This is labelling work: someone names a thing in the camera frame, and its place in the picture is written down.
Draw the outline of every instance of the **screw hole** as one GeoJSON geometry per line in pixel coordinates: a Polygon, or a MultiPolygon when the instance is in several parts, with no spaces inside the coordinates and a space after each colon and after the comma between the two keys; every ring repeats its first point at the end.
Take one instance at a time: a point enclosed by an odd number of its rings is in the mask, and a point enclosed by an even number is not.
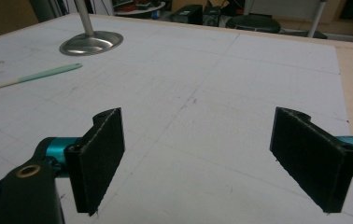
{"type": "Polygon", "coordinates": [[[29,165],[22,167],[17,173],[16,176],[19,178],[29,177],[31,175],[35,175],[39,172],[40,166],[39,165],[29,165]]]}

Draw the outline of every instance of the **metal pole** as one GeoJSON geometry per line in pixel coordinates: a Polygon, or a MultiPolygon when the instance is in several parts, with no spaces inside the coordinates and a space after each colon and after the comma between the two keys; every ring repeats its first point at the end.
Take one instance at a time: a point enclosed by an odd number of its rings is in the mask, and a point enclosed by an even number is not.
{"type": "Polygon", "coordinates": [[[311,25],[311,29],[308,32],[307,37],[312,38],[314,36],[314,32],[317,30],[319,19],[321,18],[322,11],[324,10],[325,4],[326,4],[326,0],[319,1],[316,17],[314,18],[313,25],[311,25]]]}
{"type": "Polygon", "coordinates": [[[84,32],[88,36],[94,35],[94,30],[92,29],[92,23],[90,22],[89,13],[83,0],[77,0],[78,14],[80,15],[81,22],[83,23],[84,32]]]}

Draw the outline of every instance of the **round chrome base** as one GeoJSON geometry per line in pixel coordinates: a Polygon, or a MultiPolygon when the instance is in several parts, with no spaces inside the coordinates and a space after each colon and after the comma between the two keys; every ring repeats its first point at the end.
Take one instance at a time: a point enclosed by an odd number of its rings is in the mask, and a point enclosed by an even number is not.
{"type": "Polygon", "coordinates": [[[65,41],[60,52],[70,56],[86,56],[102,53],[121,44],[123,36],[106,31],[94,31],[94,35],[81,34],[65,41]]]}

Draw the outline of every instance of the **table surface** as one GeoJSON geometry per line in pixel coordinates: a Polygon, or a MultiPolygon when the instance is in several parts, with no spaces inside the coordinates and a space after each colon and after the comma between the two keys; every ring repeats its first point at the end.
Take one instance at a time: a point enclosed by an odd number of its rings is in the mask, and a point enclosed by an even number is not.
{"type": "Polygon", "coordinates": [[[83,63],[0,89],[0,179],[43,138],[81,136],[93,115],[121,107],[126,153],[99,216],[77,214],[69,180],[56,180],[66,223],[353,223],[353,181],[343,213],[328,216],[269,151],[276,106],[353,134],[353,43],[102,16],[92,24],[124,42],[62,55],[82,33],[78,15],[0,36],[0,81],[83,63]]]}

